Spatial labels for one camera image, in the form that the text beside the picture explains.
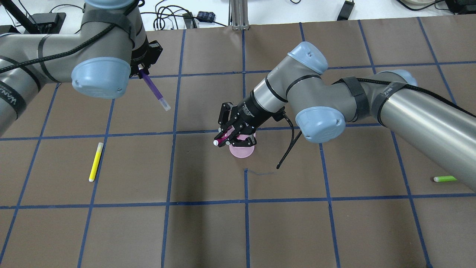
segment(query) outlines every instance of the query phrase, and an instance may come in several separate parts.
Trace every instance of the marker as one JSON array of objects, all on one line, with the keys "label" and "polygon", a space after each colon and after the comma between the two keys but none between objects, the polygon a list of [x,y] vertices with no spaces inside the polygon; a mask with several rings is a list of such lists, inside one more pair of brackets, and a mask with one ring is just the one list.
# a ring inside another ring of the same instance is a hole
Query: marker
[{"label": "marker", "polygon": [[436,181],[436,182],[453,182],[453,181],[456,181],[455,177],[453,177],[453,176],[434,177],[433,180]]},{"label": "marker", "polygon": [[99,160],[101,159],[102,147],[104,143],[99,143],[96,150],[96,156],[94,157],[94,162],[92,163],[91,174],[89,175],[89,181],[93,182],[96,178],[96,172],[98,171]]}]

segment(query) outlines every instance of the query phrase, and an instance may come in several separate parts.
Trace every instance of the purple marker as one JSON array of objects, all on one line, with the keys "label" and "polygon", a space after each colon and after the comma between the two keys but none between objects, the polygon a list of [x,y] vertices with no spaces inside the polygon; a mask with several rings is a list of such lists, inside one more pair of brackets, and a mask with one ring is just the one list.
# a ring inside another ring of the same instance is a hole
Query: purple marker
[{"label": "purple marker", "polygon": [[154,82],[149,78],[149,76],[144,72],[144,70],[139,69],[139,73],[142,75],[142,78],[146,82],[146,84],[149,86],[150,90],[152,90],[152,93],[154,93],[155,97],[159,100],[160,104],[162,107],[164,107],[165,111],[170,110],[170,106],[167,103],[167,101],[164,99],[164,96],[160,94],[160,91],[157,89],[157,87],[154,85]]}]

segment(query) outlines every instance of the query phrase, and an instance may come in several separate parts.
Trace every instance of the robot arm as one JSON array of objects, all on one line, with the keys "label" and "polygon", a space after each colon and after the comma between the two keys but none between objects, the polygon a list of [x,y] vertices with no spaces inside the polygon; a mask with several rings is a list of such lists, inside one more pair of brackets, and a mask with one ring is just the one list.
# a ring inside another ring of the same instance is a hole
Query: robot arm
[{"label": "robot arm", "polygon": [[[313,143],[336,138],[345,122],[372,115],[476,191],[474,115],[417,88],[404,70],[347,77],[327,86],[320,78],[326,69],[327,61],[315,46],[299,44],[237,106],[222,105],[215,144],[256,144],[252,134],[287,103],[303,136]],[[239,141],[240,134],[250,137]]]},{"label": "robot arm", "polygon": [[147,40],[137,0],[85,2],[78,34],[0,35],[0,136],[47,83],[72,82],[83,94],[113,99],[138,65],[148,74],[156,62],[162,48]]}]

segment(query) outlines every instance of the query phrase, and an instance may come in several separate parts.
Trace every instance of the white floor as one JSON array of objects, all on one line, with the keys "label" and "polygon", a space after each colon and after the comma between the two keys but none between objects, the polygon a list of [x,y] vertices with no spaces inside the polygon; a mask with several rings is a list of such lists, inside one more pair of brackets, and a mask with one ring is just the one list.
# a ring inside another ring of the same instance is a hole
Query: white floor
[{"label": "white floor", "polygon": [[[452,15],[445,10],[437,10],[434,6],[422,11],[410,11],[401,6],[396,0],[354,0],[355,6],[350,20],[383,19],[383,18],[407,18]],[[21,9],[18,0],[13,0]],[[21,0],[30,14],[46,13],[59,4],[75,4],[83,6],[82,0]],[[141,12],[154,12],[155,5],[159,0],[146,0],[146,4],[140,8]],[[248,0],[248,19],[250,24],[280,24],[309,21],[335,21],[342,8],[344,0],[301,0],[299,4],[292,4],[289,0]],[[216,21],[228,24],[228,0],[166,0],[161,6],[178,5],[190,10],[194,15],[198,11],[212,11],[216,14]],[[440,8],[446,8],[444,2],[438,4]],[[60,7],[55,11],[65,12],[66,21],[61,33],[74,33],[79,29],[82,12],[74,7]],[[142,15],[145,29],[152,31],[153,14]],[[169,20],[167,29],[172,27]],[[180,29],[184,28],[182,18],[177,18]],[[0,25],[11,24],[5,8],[0,7]],[[219,27],[215,24],[200,23],[200,28]]]}]

